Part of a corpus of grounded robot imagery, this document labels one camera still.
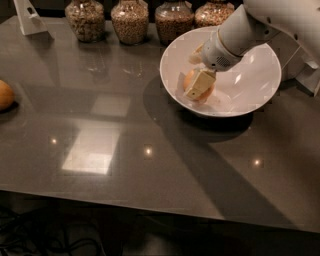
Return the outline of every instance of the jar of beans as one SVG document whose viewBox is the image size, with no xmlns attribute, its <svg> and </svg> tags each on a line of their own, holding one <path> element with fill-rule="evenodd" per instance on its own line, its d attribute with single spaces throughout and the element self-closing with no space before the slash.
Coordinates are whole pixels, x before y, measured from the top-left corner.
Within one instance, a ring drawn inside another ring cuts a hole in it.
<svg viewBox="0 0 320 256">
<path fill-rule="evenodd" d="M 232 13 L 234 7 L 225 0 L 208 0 L 195 12 L 195 28 L 221 25 Z"/>
<path fill-rule="evenodd" d="M 169 45 L 193 27 L 194 13 L 185 1 L 165 0 L 156 8 L 155 23 L 160 42 Z"/>
<path fill-rule="evenodd" d="M 79 41 L 91 43 L 104 39 L 104 8 L 99 2 L 72 0 L 65 9 L 65 15 Z"/>
<path fill-rule="evenodd" d="M 111 10 L 111 21 L 120 43 L 141 44 L 148 32 L 148 6 L 139 0 L 119 0 Z"/>
</svg>

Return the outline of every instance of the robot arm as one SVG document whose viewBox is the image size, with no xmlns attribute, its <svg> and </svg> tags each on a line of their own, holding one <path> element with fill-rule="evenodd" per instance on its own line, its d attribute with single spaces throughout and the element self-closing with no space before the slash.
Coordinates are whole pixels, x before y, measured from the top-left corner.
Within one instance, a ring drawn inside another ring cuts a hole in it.
<svg viewBox="0 0 320 256">
<path fill-rule="evenodd" d="M 320 3 L 318 0 L 244 0 L 204 43 L 202 62 L 227 71 L 259 44 L 284 32 L 320 65 Z"/>
</svg>

